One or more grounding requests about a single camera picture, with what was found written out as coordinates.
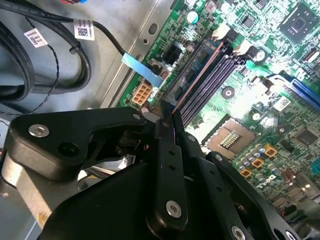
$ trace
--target white label sticker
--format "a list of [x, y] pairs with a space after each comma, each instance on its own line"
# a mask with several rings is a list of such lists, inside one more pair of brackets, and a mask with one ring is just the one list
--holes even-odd
[[279, 112], [282, 112], [289, 104], [291, 101], [286, 98], [285, 96], [282, 96], [274, 105], [273, 107], [278, 110]]
[[74, 36], [76, 39], [95, 40], [95, 31], [93, 22], [90, 20], [75, 19]]
[[27, 31], [24, 35], [29, 39], [29, 41], [33, 44], [35, 48], [40, 48], [48, 45], [45, 38], [41, 35], [41, 33], [36, 28], [30, 31]]

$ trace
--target black cable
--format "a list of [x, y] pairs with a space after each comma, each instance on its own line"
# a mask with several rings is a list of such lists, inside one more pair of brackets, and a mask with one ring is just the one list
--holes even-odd
[[[40, 8], [37, 6], [25, 1], [25, 0], [16, 0], [15, 4], [18, 6], [20, 5], [20, 9], [23, 11], [42, 11]], [[39, 22], [40, 24], [45, 25], [58, 35], [60, 35], [65, 41], [67, 41], [71, 45], [70, 52], [72, 54], [78, 54], [81, 60], [81, 72], [79, 74], [78, 79], [69, 85], [64, 85], [64, 84], [58, 84], [54, 90], [52, 91], [52, 94], [64, 94], [64, 93], [72, 93], [72, 92], [77, 92], [84, 87], [88, 85], [90, 82], [91, 78], [91, 65], [88, 56], [84, 52], [84, 50], [81, 48], [80, 42], [74, 37], [74, 35], [61, 23], [59, 22], [53, 22], [53, 21], [48, 21], [48, 20], [43, 20], [35, 17], [30, 17], [30, 19], [35, 20]], [[25, 88], [24, 85], [18, 85], [18, 86], [8, 86], [2, 87], [0, 86], [0, 101], [1, 101], [1, 96], [6, 96], [9, 94], [18, 94], [20, 93], [23, 89]], [[52, 89], [51, 85], [46, 85], [46, 84], [35, 84], [32, 93], [36, 94], [47, 94], [50, 90]]]
[[[35, 25], [26, 17], [25, 18], [29, 24], [31, 25], [31, 27], [35, 28]], [[54, 48], [51, 46], [51, 45], [47, 45], [47, 47], [52, 51], [53, 53], [53, 56], [55, 58], [55, 63], [56, 63], [56, 78], [55, 78], [55, 81], [54, 81], [54, 84], [53, 86], [51, 87], [51, 89], [49, 90], [49, 92], [47, 93], [46, 97], [44, 98], [44, 100], [39, 104], [39, 106], [37, 106], [34, 110], [32, 110], [31, 112], [29, 112], [29, 114], [34, 114], [35, 112], [37, 112], [48, 100], [49, 100], [49, 97], [52, 95], [54, 89], [57, 87], [58, 85], [58, 81], [59, 81], [59, 76], [60, 76], [60, 66], [59, 66], [59, 59], [58, 59], [58, 56], [57, 56], [57, 53], [56, 51], [54, 50]], [[9, 115], [9, 116], [19, 116], [19, 115], [22, 115], [20, 113], [9, 113], [9, 112], [3, 112], [3, 111], [0, 111], [0, 114], [3, 114], [3, 115]]]
[[0, 86], [0, 102], [12, 103], [23, 100], [35, 86], [35, 70], [27, 51], [11, 33], [11, 31], [0, 22], [0, 46], [3, 47], [18, 65], [24, 85]]
[[[36, 21], [38, 19], [46, 20], [46, 21], [52, 21], [57, 23], [73, 23], [74, 20], [72, 18], [64, 17], [55, 15], [46, 11], [43, 11], [42, 9], [34, 6], [33, 4], [27, 2], [27, 1], [9, 1], [9, 0], [0, 0], [0, 9], [4, 9], [10, 12], [14, 12], [20, 15], [23, 15], [25, 17], [34, 18]], [[102, 31], [113, 43], [115, 48], [119, 51], [121, 55], [124, 55], [126, 51], [121, 47], [121, 45], [118, 43], [118, 41], [115, 39], [115, 37], [109, 32], [108, 29], [106, 29], [102, 24], [99, 22], [93, 21], [93, 25], [98, 28], [100, 31]]]

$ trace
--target metal screw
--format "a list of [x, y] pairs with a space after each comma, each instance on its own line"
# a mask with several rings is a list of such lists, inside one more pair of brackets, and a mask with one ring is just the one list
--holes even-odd
[[192, 142], [195, 142], [196, 141], [196, 139], [195, 139], [195, 137], [194, 136], [192, 136], [192, 135], [189, 135], [189, 137], [188, 137]]
[[44, 138], [49, 135], [50, 131], [45, 125], [34, 124], [28, 129], [29, 134], [36, 138]]
[[244, 232], [239, 227], [233, 225], [231, 227], [231, 232], [236, 240], [246, 240]]
[[175, 201], [167, 201], [165, 204], [165, 209], [168, 214], [175, 219], [180, 218], [182, 215], [181, 207]]
[[285, 231], [285, 233], [286, 233], [286, 235], [290, 238], [290, 240], [297, 240], [297, 239], [295, 238], [295, 236], [294, 236], [291, 232]]
[[139, 116], [138, 114], [133, 114], [133, 117], [134, 117], [135, 119], [140, 120], [140, 116]]
[[218, 159], [220, 162], [222, 161], [222, 157], [218, 154], [215, 155], [215, 158]]

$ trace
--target black plastic bracket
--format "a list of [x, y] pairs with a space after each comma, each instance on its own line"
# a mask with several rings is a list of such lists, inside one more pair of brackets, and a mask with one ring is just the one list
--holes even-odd
[[[93, 133], [103, 132], [116, 144], [124, 131], [141, 131], [145, 124], [145, 118], [131, 107], [24, 115], [12, 121], [5, 148], [16, 163], [49, 180], [68, 181], [90, 157], [88, 144]], [[45, 126], [48, 136], [31, 135], [33, 125]], [[109, 152], [115, 148], [111, 143]]]
[[228, 179], [234, 191], [232, 197], [247, 211], [254, 239], [300, 239], [276, 210], [256, 192], [231, 163], [218, 152], [210, 152], [206, 159], [216, 164], [221, 176]]
[[178, 139], [183, 152], [183, 165], [201, 186], [208, 212], [214, 213], [208, 214], [207, 219], [212, 224], [218, 222], [224, 239], [235, 239], [232, 233], [232, 227], [235, 226], [238, 231], [242, 231], [245, 239], [253, 240], [241, 222], [216, 165], [201, 157], [204, 154], [196, 138], [185, 132]]
[[163, 120], [155, 123], [153, 146], [150, 149], [153, 194], [146, 219], [156, 236], [168, 239], [177, 237], [186, 228], [188, 207], [181, 149], [175, 144], [173, 127]]

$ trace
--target black cable bundle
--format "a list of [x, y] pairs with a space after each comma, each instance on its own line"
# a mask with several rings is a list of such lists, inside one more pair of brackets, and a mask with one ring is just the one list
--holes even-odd
[[[79, 55], [81, 59], [81, 64], [82, 64], [81, 73], [79, 75], [78, 80], [68, 86], [57, 84], [56, 87], [52, 89], [52, 86], [49, 86], [49, 85], [34, 84], [34, 77], [33, 78], [31, 77], [31, 80], [29, 82], [26, 80], [28, 78], [24, 77], [25, 85], [0, 86], [0, 102], [20, 101], [21, 99], [25, 98], [30, 92], [37, 93], [37, 94], [48, 94], [49, 91], [51, 91], [51, 94], [64, 94], [64, 93], [79, 91], [83, 89], [85, 86], [87, 86], [87, 84], [90, 81], [91, 71], [92, 71], [89, 59], [86, 53], [84, 52], [84, 50], [81, 48], [80, 42], [62, 24], [62, 23], [73, 23], [74, 22], [73, 19], [48, 13], [25, 0], [15, 0], [14, 2], [12, 0], [0, 0], [0, 9], [14, 12], [28, 19], [34, 20], [42, 25], [45, 25], [47, 28], [51, 29], [52, 31], [60, 35], [65, 41], [67, 41], [71, 45], [70, 52], [72, 54], [77, 53]], [[98, 29], [100, 29], [111, 40], [111, 42], [114, 44], [114, 46], [120, 52], [121, 55], [125, 54], [124, 49], [120, 46], [120, 44], [117, 42], [114, 36], [102, 24], [96, 21], [93, 21], [93, 25]], [[4, 48], [8, 50], [8, 46], [3, 44], [5, 40], [8, 41], [8, 39], [6, 38], [7, 38], [6, 34], [0, 37], [0, 45], [2, 44]], [[11, 50], [10, 53], [12, 56], [14, 56], [13, 50]], [[18, 61], [18, 62], [24, 62], [24, 63], [26, 61], [21, 57], [18, 57], [15, 60], [16, 62]]]
[[0, 22], [0, 46], [12, 56], [23, 75], [24, 85], [0, 87], [0, 102], [24, 99], [35, 86], [35, 71], [26, 50], [6, 26]]

